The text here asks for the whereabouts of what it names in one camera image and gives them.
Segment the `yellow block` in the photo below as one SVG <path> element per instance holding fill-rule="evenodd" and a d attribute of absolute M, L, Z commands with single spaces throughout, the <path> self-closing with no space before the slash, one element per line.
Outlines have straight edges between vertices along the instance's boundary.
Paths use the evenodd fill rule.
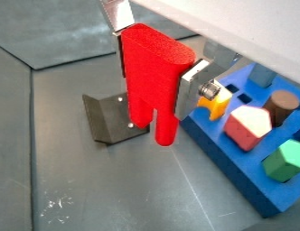
<path fill-rule="evenodd" d="M 209 120 L 212 121 L 223 117 L 227 107 L 232 101 L 232 92 L 217 81 L 216 84 L 221 86 L 221 91 L 217 97 L 212 101 L 208 100 L 205 97 L 201 97 L 197 103 L 197 106 L 203 106 L 209 109 Z"/>

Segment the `blue shape sorter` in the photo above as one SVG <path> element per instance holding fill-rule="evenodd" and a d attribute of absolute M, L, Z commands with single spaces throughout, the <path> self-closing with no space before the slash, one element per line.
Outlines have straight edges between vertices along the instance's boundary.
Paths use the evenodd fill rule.
<path fill-rule="evenodd" d="M 220 83 L 233 92 L 227 113 L 217 121 L 209 121 L 209 111 L 199 107 L 181 122 L 187 133 L 219 165 L 237 189 L 255 206 L 263 217 L 271 217 L 300 198 L 300 174 L 286 183 L 268 177 L 263 160 L 280 145 L 300 132 L 300 108 L 294 111 L 282 127 L 275 128 L 251 152 L 244 152 L 236 142 L 225 135 L 223 127 L 229 114 L 239 106 L 264 106 L 274 91 L 284 89 L 300 99 L 300 89 L 280 76 L 268 88 L 262 88 L 248 79 L 255 63 L 233 72 Z"/>

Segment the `metal bracket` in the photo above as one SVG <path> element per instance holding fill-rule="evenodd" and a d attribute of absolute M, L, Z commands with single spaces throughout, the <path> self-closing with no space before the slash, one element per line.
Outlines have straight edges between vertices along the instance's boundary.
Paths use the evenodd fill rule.
<path fill-rule="evenodd" d="M 129 0 L 98 0 L 98 3 L 113 36 L 113 44 L 120 59 L 123 77 L 127 78 L 121 32 L 136 23 L 131 2 Z"/>
<path fill-rule="evenodd" d="M 235 62 L 237 53 L 208 40 L 205 56 L 212 61 L 199 60 L 195 66 L 183 74 L 175 114 L 183 120 L 196 109 L 201 96 L 212 100 L 220 92 L 220 86 L 213 80 L 223 74 Z"/>
<path fill-rule="evenodd" d="M 97 142 L 112 145 L 149 133 L 149 126 L 140 129 L 131 121 L 127 93 L 101 100 L 84 95 L 82 99 Z"/>

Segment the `green block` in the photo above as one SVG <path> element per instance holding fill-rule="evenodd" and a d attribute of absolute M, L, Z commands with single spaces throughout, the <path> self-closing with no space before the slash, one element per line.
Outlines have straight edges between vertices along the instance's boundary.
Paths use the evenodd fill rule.
<path fill-rule="evenodd" d="M 300 173 L 300 142 L 288 140 L 263 161 L 268 176 L 286 182 Z"/>

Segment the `bolt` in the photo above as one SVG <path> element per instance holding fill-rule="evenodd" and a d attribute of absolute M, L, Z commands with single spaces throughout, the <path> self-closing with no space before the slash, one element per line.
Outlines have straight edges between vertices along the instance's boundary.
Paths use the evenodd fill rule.
<path fill-rule="evenodd" d="M 129 123 L 129 124 L 128 124 L 128 127 L 129 127 L 129 128 L 135 128 L 135 124 L 133 124 L 133 123 Z"/>

